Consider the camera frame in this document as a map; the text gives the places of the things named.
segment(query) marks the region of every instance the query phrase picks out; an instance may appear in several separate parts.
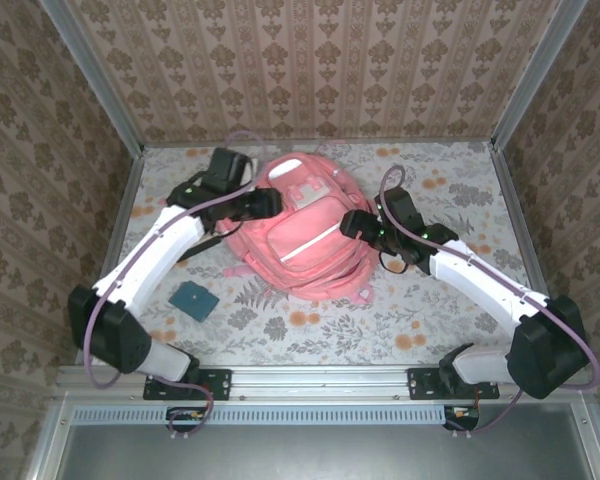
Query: patterned wallpaper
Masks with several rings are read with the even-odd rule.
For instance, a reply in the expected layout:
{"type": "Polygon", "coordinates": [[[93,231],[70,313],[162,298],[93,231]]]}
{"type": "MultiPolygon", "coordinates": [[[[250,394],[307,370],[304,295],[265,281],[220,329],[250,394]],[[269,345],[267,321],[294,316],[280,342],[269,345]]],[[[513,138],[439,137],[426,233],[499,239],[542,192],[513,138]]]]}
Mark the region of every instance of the patterned wallpaper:
{"type": "Polygon", "coordinates": [[[558,0],[69,0],[144,142],[487,137],[558,0]]]}
{"type": "Polygon", "coordinates": [[[545,278],[580,304],[600,358],[600,0],[589,1],[505,154],[545,278]]]}
{"type": "Polygon", "coordinates": [[[66,298],[99,271],[130,167],[36,1],[0,1],[0,480],[19,478],[71,363],[66,298]]]}

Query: table surface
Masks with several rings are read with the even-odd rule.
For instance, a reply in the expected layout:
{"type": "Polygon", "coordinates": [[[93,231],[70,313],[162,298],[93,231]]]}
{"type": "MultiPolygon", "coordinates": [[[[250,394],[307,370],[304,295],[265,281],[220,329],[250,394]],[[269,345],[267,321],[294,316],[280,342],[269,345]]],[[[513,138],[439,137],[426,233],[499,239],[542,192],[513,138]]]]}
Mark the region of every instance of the table surface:
{"type": "MultiPolygon", "coordinates": [[[[311,152],[314,144],[271,154],[311,152]]],[[[258,147],[235,147],[258,157],[258,147]]],[[[403,165],[403,185],[428,223],[455,230],[489,263],[522,284],[527,277],[486,142],[327,144],[320,152],[359,182],[368,198],[393,164],[403,165]]],[[[208,165],[211,148],[148,149],[121,258],[156,220],[164,197],[208,165]]],[[[400,270],[398,260],[388,267],[400,270]]],[[[396,275],[378,266],[375,300],[310,302],[271,290],[257,276],[224,278],[239,265],[224,244],[174,266],[151,296],[140,322],[154,338],[192,352],[206,365],[367,365],[437,363],[466,342],[507,341],[484,311],[453,287],[417,269],[396,275]],[[205,286],[220,302],[203,322],[173,307],[181,283],[205,286]]]]}

